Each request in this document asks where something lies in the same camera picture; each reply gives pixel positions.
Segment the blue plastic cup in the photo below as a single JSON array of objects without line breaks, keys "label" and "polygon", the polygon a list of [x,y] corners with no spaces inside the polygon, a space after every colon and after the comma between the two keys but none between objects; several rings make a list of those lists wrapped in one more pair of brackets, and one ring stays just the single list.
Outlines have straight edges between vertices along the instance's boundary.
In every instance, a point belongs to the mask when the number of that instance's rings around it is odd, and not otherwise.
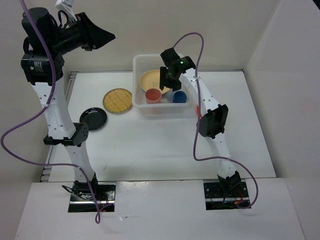
[{"label": "blue plastic cup", "polygon": [[174,104],[184,104],[188,100],[187,94],[182,90],[170,90],[165,94],[165,97],[170,103]]}]

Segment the beige plastic plate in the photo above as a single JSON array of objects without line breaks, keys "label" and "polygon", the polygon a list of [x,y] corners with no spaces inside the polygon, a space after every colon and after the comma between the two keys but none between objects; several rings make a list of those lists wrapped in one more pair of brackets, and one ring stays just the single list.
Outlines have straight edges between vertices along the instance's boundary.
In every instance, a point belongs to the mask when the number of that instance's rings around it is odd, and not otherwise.
[{"label": "beige plastic plate", "polygon": [[160,70],[150,70],[143,74],[140,78],[140,86],[146,92],[149,89],[158,89],[161,94],[164,95],[169,92],[171,89],[168,87],[164,87],[160,89]]}]

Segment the pink plastic cup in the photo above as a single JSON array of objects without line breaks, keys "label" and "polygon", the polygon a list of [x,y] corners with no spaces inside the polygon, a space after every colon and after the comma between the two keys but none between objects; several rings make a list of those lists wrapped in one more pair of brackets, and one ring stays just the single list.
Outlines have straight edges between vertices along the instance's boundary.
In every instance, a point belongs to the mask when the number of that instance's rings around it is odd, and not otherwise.
[{"label": "pink plastic cup", "polygon": [[147,104],[159,104],[161,102],[162,93],[159,89],[150,88],[145,92],[145,100]]}]

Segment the orange plastic plate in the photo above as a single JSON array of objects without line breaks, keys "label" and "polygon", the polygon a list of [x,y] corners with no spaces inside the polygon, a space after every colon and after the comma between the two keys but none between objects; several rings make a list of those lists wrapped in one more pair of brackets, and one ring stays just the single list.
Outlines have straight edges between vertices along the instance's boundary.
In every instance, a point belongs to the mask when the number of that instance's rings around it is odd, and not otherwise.
[{"label": "orange plastic plate", "polygon": [[197,114],[197,116],[200,116],[200,118],[202,118],[201,111],[200,111],[198,105],[196,106],[196,114]]}]

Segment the round bamboo mat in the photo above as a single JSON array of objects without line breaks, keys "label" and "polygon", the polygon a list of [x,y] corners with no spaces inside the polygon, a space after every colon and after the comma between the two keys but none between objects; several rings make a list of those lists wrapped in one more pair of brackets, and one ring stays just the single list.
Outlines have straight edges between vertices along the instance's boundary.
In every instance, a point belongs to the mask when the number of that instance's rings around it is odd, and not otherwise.
[{"label": "round bamboo mat", "polygon": [[133,106],[132,93],[125,88],[114,88],[104,95],[102,105],[111,114],[124,114]]}]

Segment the black round plate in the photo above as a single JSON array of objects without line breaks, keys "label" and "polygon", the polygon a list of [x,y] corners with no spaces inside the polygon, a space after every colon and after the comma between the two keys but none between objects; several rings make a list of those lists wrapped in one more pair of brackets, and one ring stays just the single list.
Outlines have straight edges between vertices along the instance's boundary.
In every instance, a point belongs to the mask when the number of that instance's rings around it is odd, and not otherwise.
[{"label": "black round plate", "polygon": [[106,112],[99,107],[91,107],[85,110],[79,117],[80,123],[86,123],[89,131],[98,131],[108,121]]}]

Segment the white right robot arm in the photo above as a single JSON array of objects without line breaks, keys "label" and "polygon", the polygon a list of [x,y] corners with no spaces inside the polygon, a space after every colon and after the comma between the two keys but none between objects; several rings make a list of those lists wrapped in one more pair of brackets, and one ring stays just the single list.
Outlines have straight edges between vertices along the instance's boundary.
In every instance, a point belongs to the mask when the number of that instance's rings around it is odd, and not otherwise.
[{"label": "white right robot arm", "polygon": [[212,143],[222,160],[218,163],[219,191],[224,197],[236,192],[241,177],[233,163],[228,161],[230,153],[225,141],[225,124],[229,109],[220,104],[203,80],[196,76],[196,65],[189,56],[180,57],[174,48],[164,50],[160,57],[164,66],[160,67],[159,88],[169,88],[176,92],[184,86],[197,102],[197,132]]}]

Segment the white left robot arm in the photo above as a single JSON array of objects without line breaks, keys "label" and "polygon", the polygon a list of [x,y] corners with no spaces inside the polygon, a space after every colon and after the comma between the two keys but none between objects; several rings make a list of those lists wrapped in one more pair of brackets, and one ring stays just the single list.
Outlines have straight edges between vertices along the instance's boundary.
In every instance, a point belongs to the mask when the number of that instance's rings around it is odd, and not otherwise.
[{"label": "white left robot arm", "polygon": [[62,145],[74,165],[74,186],[70,193],[96,199],[100,188],[86,148],[89,126],[72,122],[64,93],[63,56],[77,48],[97,50],[114,40],[114,34],[96,26],[84,12],[72,23],[57,24],[44,7],[34,7],[21,21],[27,37],[23,43],[21,67],[36,92],[48,126],[45,145]]}]

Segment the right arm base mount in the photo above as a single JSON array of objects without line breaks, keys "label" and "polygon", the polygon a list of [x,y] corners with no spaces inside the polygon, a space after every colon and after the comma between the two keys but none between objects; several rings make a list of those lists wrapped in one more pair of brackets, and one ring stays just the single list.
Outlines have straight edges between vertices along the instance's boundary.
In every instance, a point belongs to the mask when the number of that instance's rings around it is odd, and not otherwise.
[{"label": "right arm base mount", "polygon": [[207,211],[245,208],[251,203],[245,181],[230,193],[224,193],[217,180],[204,181],[203,189]]}]

